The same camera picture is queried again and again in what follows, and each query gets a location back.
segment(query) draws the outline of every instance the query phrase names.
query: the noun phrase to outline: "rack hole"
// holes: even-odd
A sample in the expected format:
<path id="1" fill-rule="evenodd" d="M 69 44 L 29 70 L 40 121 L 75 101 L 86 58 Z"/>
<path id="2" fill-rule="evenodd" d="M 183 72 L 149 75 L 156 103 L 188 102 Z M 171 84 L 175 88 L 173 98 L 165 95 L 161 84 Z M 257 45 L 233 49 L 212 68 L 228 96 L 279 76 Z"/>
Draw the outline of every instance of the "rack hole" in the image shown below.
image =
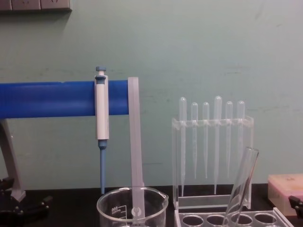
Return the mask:
<path id="1" fill-rule="evenodd" d="M 224 217 L 222 215 L 210 215 L 206 220 L 212 225 L 221 226 L 223 224 Z"/>
<path id="2" fill-rule="evenodd" d="M 232 222 L 236 222 L 237 218 L 238 218 L 238 215 L 233 215 L 232 218 L 231 218 Z M 240 217 L 239 217 L 238 224 L 240 224 L 240 225 L 248 225 L 251 222 L 252 222 L 252 218 L 250 216 L 241 214 Z"/>
<path id="3" fill-rule="evenodd" d="M 203 219 L 197 215 L 185 216 L 182 221 L 188 226 L 201 226 L 203 224 Z"/>
<path id="4" fill-rule="evenodd" d="M 256 214 L 255 219 L 265 224 L 273 224 L 276 222 L 276 218 L 270 214 Z"/>

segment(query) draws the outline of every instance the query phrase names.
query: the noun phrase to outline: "green wall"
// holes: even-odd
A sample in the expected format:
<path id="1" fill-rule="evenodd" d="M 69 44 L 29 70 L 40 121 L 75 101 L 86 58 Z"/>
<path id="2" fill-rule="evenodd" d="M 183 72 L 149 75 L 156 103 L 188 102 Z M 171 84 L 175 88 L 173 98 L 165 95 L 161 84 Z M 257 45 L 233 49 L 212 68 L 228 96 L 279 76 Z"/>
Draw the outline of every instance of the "green wall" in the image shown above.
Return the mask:
<path id="1" fill-rule="evenodd" d="M 139 77 L 146 185 L 170 185 L 178 99 L 242 99 L 254 182 L 302 172 L 303 1 L 72 0 L 71 14 L 0 17 L 0 81 Z M 10 120 L 26 189 L 99 186 L 93 117 Z M 110 117 L 107 186 L 130 184 L 127 116 Z M 0 177 L 6 171 L 0 158 Z"/>

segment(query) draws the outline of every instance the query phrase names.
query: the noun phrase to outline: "black clamp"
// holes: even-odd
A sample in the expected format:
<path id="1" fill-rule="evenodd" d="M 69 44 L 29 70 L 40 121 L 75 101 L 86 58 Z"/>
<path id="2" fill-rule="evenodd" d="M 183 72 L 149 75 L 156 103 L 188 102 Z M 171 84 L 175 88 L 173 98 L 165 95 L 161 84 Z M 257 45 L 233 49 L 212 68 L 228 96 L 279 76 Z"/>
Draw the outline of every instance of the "black clamp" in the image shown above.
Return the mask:
<path id="1" fill-rule="evenodd" d="M 295 196 L 289 196 L 288 197 L 290 206 L 295 210 L 297 213 L 298 218 L 303 218 L 303 201 L 301 201 L 299 198 Z"/>
<path id="2" fill-rule="evenodd" d="M 11 192 L 7 191 L 13 184 L 13 178 L 0 180 L 0 226 L 22 227 L 48 216 L 53 200 L 51 196 L 44 198 L 38 205 L 22 207 L 19 201 L 10 195 Z"/>

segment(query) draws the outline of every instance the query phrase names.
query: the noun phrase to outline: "glass beaker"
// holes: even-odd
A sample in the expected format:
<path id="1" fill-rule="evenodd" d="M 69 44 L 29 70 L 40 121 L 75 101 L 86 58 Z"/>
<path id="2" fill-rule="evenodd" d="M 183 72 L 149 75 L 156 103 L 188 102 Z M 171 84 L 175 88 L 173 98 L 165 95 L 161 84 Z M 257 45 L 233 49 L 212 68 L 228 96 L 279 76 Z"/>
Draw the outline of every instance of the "glass beaker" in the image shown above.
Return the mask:
<path id="1" fill-rule="evenodd" d="M 165 227 L 168 203 L 169 197 L 153 188 L 126 187 L 113 190 L 97 202 L 100 226 Z"/>

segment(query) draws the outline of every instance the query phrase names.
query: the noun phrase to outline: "beaker rim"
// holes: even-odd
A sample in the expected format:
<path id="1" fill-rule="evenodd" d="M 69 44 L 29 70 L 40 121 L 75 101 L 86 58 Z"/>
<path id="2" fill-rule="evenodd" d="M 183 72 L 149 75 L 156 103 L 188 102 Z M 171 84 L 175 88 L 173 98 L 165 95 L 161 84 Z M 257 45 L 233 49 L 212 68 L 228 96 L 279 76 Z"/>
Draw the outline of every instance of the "beaker rim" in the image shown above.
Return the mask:
<path id="1" fill-rule="evenodd" d="M 144 218 L 138 218 L 138 219 L 135 219 L 135 218 L 132 218 L 132 219 L 119 219 L 119 218 L 114 218 L 114 217 L 111 217 L 107 214 L 105 214 L 100 208 L 99 208 L 99 204 L 101 203 L 102 200 L 104 200 L 106 197 L 114 194 L 114 193 L 117 193 L 117 192 L 120 192 L 120 191 L 124 191 L 124 190 L 132 190 L 133 188 L 140 188 L 140 190 L 144 190 L 144 191 L 151 191 L 151 192 L 155 192 L 157 194 L 159 194 L 160 196 L 163 197 L 163 208 L 161 210 L 159 210 L 158 212 L 152 214 L 152 215 L 149 215 L 147 217 L 144 217 Z M 154 218 L 158 215 L 160 215 L 162 212 L 165 212 L 167 206 L 169 204 L 169 196 L 158 191 L 157 189 L 154 189 L 154 188 L 149 188 L 149 187 L 123 187 L 123 188 L 119 188 L 119 189 L 115 189 L 115 190 L 112 190 L 108 193 L 105 193 L 103 196 L 101 196 L 98 201 L 97 201 L 97 210 L 98 212 L 106 217 L 107 219 L 111 220 L 111 221 L 117 221 L 117 222 L 133 222 L 133 221 L 147 221 L 151 218 Z"/>

